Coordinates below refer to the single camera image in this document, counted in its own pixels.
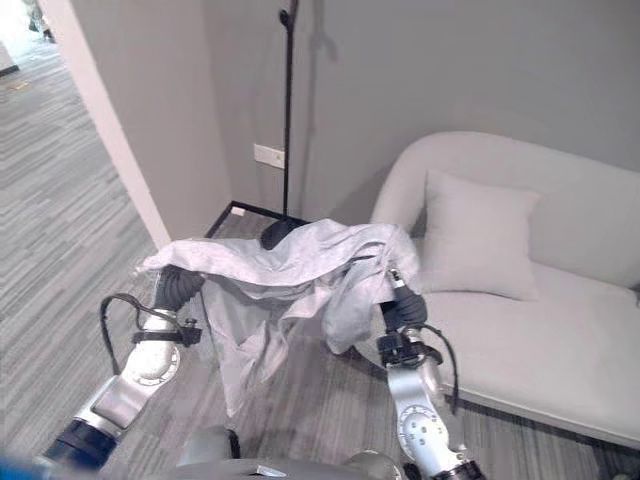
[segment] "black floor lamp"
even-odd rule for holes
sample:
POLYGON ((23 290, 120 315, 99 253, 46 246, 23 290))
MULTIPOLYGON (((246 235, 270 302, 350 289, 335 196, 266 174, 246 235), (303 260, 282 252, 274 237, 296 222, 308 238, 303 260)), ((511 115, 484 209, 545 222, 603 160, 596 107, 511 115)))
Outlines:
POLYGON ((287 32, 287 61, 286 87, 284 111, 284 187, 282 198, 282 218, 267 227, 260 235, 260 244, 266 250, 273 249, 293 229, 300 224, 289 217, 289 144, 291 138, 291 86, 293 83, 293 37, 295 33, 296 17, 298 15, 298 0, 290 0, 289 11, 280 10, 280 23, 287 32))

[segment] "white cloth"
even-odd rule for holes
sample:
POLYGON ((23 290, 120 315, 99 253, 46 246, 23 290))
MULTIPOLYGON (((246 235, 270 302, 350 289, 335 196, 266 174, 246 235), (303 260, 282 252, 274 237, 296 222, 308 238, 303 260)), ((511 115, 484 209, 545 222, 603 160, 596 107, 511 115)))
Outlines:
POLYGON ((202 291, 230 416, 285 359, 295 320, 320 319, 339 354, 370 335, 372 307, 393 299, 389 268, 421 291, 416 249, 395 225, 321 220, 271 251, 257 240, 179 240, 140 270, 169 264, 207 274, 202 291))

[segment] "sofa backrest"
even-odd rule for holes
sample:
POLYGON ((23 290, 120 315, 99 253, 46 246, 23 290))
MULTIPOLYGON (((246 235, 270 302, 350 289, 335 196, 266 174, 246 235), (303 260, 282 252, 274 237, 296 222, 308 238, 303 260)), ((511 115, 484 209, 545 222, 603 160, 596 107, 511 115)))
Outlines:
POLYGON ((531 218, 532 260, 624 287, 640 281, 640 173, 497 135, 439 133, 401 154, 372 223, 411 231, 429 168, 542 194, 531 218))

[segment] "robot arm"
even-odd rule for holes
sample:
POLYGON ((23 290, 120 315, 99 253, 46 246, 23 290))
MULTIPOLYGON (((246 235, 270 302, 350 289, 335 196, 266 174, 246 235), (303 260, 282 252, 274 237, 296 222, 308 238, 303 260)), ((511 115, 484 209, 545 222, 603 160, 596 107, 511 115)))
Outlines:
POLYGON ((420 337, 427 319, 424 299, 398 272, 391 274, 396 298, 382 306, 387 334, 378 339, 378 351, 396 404, 402 449, 428 478, 483 480, 475 462, 466 457, 460 425, 445 402, 438 371, 442 356, 420 337))
MULTIPOLYGON (((146 311, 146 318, 141 331, 134 335, 136 347, 124 370, 119 372, 112 357, 116 375, 74 416, 44 453, 45 461, 88 470, 99 470, 107 462, 149 399, 175 375, 180 363, 176 344, 189 346, 199 341, 200 330, 179 325, 176 312, 203 282, 199 275, 176 267, 163 269, 156 282, 153 308, 138 304, 138 308, 146 311)), ((101 310, 105 343, 112 353, 104 323, 110 298, 105 299, 101 310)))

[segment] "white pillow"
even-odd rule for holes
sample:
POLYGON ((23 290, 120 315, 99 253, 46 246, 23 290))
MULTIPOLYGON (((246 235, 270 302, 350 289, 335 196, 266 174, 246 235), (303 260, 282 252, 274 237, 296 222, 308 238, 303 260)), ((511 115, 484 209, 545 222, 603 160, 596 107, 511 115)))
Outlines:
POLYGON ((529 260, 529 217, 539 199, 530 190, 480 185, 429 170, 426 291, 538 298, 529 260))

